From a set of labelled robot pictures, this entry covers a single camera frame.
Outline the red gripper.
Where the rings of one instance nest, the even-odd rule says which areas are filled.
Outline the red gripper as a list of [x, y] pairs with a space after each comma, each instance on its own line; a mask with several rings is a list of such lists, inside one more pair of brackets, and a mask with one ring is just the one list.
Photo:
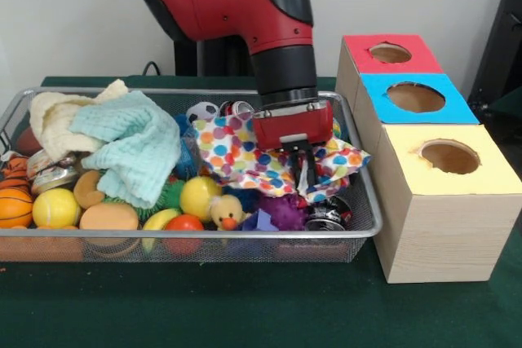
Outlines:
[[[317, 184], [315, 155], [312, 145], [329, 141], [333, 135], [333, 109], [329, 101], [316, 101], [291, 107], [262, 110], [252, 117], [252, 126], [260, 148], [283, 148], [284, 144], [308, 141], [305, 148], [307, 186]], [[289, 152], [290, 172], [299, 187], [300, 152]]]

